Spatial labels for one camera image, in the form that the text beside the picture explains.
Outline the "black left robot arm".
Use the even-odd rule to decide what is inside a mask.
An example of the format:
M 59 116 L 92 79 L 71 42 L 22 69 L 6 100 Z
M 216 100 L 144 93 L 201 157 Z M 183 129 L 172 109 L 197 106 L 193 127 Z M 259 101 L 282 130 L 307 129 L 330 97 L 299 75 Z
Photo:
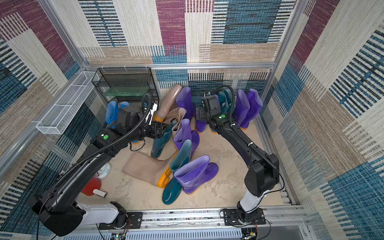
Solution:
M 129 219 L 119 203 L 83 207 L 76 200 L 95 174 L 121 149 L 144 138 L 159 139 L 168 127 L 168 124 L 156 122 L 148 108 L 138 113 L 120 109 L 117 120 L 92 139 L 77 162 L 51 188 L 29 198 L 28 204 L 38 215 L 39 222 L 59 237 L 83 225 L 109 224 L 115 229 L 125 229 Z

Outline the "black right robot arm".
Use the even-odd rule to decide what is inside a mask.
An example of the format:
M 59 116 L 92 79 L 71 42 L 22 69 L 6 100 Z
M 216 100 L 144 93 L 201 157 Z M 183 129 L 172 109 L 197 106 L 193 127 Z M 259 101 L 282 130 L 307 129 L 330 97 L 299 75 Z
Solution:
M 239 201 L 238 209 L 248 217 L 256 211 L 262 199 L 280 182 L 279 159 L 260 149 L 232 120 L 229 113 L 222 113 L 215 96 L 202 98 L 202 107 L 197 108 L 196 117 L 205 121 L 217 134 L 225 138 L 240 154 L 248 167 L 244 183 L 245 196 Z

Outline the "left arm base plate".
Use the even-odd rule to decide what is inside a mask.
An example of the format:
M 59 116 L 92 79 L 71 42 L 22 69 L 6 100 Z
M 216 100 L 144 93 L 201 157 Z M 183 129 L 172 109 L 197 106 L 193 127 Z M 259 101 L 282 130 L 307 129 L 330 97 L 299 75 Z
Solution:
M 110 224 L 99 224 L 100 230 L 139 229 L 142 224 L 143 212 L 127 212 L 119 214 Z

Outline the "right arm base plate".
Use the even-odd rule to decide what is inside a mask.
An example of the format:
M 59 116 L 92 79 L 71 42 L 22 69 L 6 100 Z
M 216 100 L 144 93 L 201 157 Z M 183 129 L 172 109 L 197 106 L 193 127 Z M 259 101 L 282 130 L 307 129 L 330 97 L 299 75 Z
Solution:
M 267 222 L 261 208 L 257 208 L 251 213 L 245 213 L 241 209 L 224 208 L 220 210 L 219 216 L 224 220 L 226 226 L 239 228 L 248 225 L 265 225 Z

